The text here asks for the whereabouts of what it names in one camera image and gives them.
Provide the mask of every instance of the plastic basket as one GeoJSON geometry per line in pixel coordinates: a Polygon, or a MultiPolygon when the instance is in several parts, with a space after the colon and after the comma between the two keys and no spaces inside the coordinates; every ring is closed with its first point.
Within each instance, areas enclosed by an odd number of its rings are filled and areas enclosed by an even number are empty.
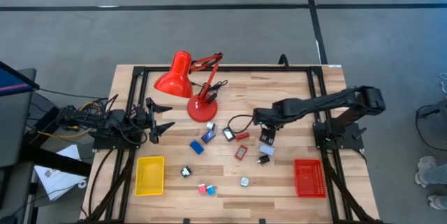
{"type": "Polygon", "coordinates": [[[296,159],[293,169],[298,197],[326,197],[320,160],[296,159]]]}
{"type": "Polygon", "coordinates": [[[135,195],[163,194],[165,175],[165,157],[155,156],[139,158],[137,162],[137,176],[135,195]]]}

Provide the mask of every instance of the yellow basket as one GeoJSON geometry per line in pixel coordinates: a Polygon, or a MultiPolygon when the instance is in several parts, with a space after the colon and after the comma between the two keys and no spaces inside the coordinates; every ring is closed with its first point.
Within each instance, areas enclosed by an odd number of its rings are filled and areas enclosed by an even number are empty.
{"type": "Polygon", "coordinates": [[[139,158],[135,196],[163,194],[165,179],[165,157],[139,158]]]}

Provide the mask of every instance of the monitor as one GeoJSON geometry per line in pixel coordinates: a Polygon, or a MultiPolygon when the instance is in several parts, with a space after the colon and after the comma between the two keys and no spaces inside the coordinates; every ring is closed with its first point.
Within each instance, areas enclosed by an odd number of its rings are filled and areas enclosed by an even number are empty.
{"type": "Polygon", "coordinates": [[[0,96],[35,91],[39,85],[0,61],[0,96]]]}

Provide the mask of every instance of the white paper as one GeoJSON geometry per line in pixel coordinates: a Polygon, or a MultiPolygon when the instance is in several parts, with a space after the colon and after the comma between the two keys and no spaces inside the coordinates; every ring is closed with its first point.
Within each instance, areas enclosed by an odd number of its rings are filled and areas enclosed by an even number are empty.
{"type": "MultiPolygon", "coordinates": [[[[80,160],[78,147],[75,144],[72,144],[71,146],[57,153],[62,156],[80,160]]],[[[57,200],[64,193],[68,192],[70,189],[72,189],[72,187],[76,186],[79,182],[85,179],[85,177],[83,176],[69,174],[38,165],[35,165],[34,169],[36,170],[39,179],[42,181],[43,187],[47,194],[55,190],[67,188],[66,190],[57,191],[48,195],[51,201],[57,200]]]]}

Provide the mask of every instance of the wooden table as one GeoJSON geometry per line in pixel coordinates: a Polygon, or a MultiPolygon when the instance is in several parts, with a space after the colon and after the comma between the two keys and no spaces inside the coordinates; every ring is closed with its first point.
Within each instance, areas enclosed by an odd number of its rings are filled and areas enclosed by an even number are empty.
{"type": "MultiPolygon", "coordinates": [[[[131,81],[133,65],[118,65],[115,71],[110,96],[119,94],[114,108],[125,108],[131,81]]],[[[157,196],[134,195],[135,167],[126,223],[181,223],[190,218],[192,223],[257,223],[265,218],[268,223],[331,223],[328,199],[298,198],[293,179],[293,160],[296,158],[321,158],[314,146],[312,114],[297,122],[287,124],[274,141],[274,156],[270,163],[256,163],[259,153],[258,141],[261,134],[259,126],[248,129],[250,138],[241,142],[227,142],[221,130],[228,120],[237,114],[251,114],[255,107],[269,108],[272,102],[284,98],[310,98],[309,85],[305,73],[299,72],[218,72],[214,83],[228,80],[228,85],[219,90],[217,101],[219,111],[213,122],[216,123],[217,136],[203,144],[205,150],[197,155],[189,146],[192,140],[200,140],[206,131],[204,123],[192,121],[186,112],[187,98],[163,94],[154,89],[153,84],[163,73],[150,73],[146,96],[159,105],[172,106],[173,110],[158,115],[158,124],[175,121],[175,125],[160,138],[159,144],[150,142],[141,146],[136,158],[147,156],[165,157],[164,194],[157,196]],[[234,158],[239,146],[248,147],[242,161],[234,158]],[[193,175],[183,178],[180,170],[186,165],[193,168],[193,175]],[[248,187],[241,187],[241,177],[250,180],[248,187]],[[200,195],[198,184],[214,185],[217,195],[200,195]]],[[[343,71],[340,67],[323,66],[328,94],[346,88],[343,71]]],[[[193,73],[190,80],[203,83],[208,72],[193,73]]],[[[343,109],[332,111],[334,117],[343,109]]],[[[247,119],[239,118],[232,122],[232,128],[241,129],[247,119]]],[[[96,153],[89,178],[89,186],[83,208],[87,201],[91,182],[107,151],[96,153]]],[[[107,193],[112,180],[116,151],[105,162],[94,189],[93,203],[96,206],[107,193]]],[[[354,151],[340,151],[346,184],[359,204],[373,218],[378,218],[376,203],[365,161],[354,151]]],[[[339,192],[337,202],[340,218],[343,218],[342,201],[339,192]]],[[[117,217],[121,192],[115,199],[114,217],[117,217]]]]}

